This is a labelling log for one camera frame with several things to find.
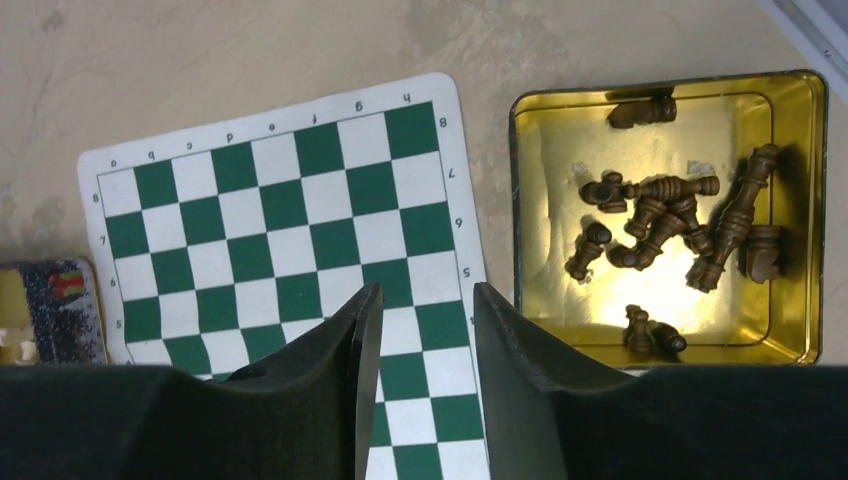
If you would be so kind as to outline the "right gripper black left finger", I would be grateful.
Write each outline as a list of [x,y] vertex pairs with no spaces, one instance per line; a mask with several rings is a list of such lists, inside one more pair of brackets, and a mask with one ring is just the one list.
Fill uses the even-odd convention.
[[361,479],[384,294],[222,381],[168,366],[5,367],[5,479]]

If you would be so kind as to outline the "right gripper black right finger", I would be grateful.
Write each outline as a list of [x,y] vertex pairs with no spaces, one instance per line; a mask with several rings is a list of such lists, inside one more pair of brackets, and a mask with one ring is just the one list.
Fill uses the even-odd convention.
[[843,366],[662,367],[633,376],[474,288],[496,479],[843,479]]

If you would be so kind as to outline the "dark wooden knight piece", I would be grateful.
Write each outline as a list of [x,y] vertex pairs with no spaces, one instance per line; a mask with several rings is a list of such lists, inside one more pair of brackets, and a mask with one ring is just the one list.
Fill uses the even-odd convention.
[[637,125],[673,122],[676,117],[676,101],[661,97],[619,104],[607,116],[607,122],[614,129],[630,129]]

